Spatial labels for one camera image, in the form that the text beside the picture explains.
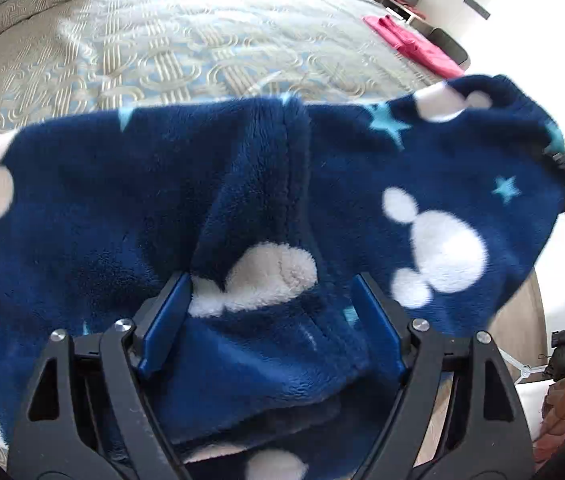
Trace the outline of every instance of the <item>pink cloth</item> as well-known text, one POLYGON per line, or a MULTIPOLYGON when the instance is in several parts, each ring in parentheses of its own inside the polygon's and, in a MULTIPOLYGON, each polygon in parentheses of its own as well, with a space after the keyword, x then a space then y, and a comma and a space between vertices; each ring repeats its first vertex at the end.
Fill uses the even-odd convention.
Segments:
POLYGON ((365 16, 363 20, 400 54, 443 78, 451 79, 465 75, 465 71, 440 48, 426 38, 400 27, 390 16, 384 18, 365 16))

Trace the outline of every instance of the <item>bed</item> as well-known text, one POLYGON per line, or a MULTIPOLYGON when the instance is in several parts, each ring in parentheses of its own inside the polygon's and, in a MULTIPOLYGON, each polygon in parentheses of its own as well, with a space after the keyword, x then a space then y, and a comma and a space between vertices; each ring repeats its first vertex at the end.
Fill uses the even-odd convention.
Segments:
MULTIPOLYGON (((437 82, 361 20, 382 12, 372 0, 69 0, 0 34, 0 132, 93 110, 284 92, 377 101, 437 82)), ((523 303, 540 320, 531 339, 544 341, 539 301, 523 303)))

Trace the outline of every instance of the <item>fleece fabric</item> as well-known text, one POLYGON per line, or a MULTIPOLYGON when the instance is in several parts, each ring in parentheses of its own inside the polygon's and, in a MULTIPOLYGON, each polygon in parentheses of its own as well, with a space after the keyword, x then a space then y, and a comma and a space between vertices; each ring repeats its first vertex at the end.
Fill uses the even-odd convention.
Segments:
MULTIPOLYGON (((0 135, 0 445, 49 334, 102 332, 174 270, 194 296, 143 384, 194 478, 333 479, 393 401, 349 286, 468 336, 563 207, 559 129, 507 78, 376 104, 123 108, 0 135)), ((124 458, 124 453, 117 454, 124 458)))

